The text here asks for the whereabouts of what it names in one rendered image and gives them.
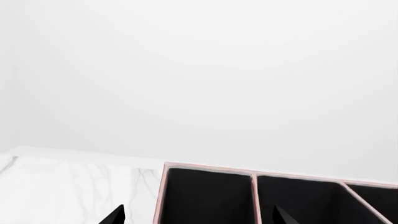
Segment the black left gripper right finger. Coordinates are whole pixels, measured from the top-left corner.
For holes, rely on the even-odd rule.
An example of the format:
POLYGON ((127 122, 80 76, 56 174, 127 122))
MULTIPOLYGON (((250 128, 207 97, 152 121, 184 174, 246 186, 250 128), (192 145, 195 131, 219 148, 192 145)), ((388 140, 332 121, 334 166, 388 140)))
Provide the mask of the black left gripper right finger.
POLYGON ((274 205, 272 212, 272 219, 274 224, 299 224, 292 216, 278 205, 274 205))

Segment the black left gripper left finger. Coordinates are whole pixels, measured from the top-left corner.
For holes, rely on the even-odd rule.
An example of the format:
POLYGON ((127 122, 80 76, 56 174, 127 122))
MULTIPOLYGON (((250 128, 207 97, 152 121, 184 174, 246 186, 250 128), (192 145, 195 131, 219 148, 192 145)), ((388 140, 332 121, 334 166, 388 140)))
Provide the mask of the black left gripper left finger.
POLYGON ((125 222, 124 205, 119 205, 98 224, 124 224, 124 222, 125 222))

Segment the pink caddy with black compartments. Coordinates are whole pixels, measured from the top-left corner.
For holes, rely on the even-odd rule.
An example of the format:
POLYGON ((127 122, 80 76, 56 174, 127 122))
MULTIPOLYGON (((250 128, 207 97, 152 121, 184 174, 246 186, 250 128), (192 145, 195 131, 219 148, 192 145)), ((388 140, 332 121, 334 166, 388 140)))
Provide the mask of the pink caddy with black compartments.
POLYGON ((398 224, 398 185, 226 167, 164 165, 153 224, 398 224))

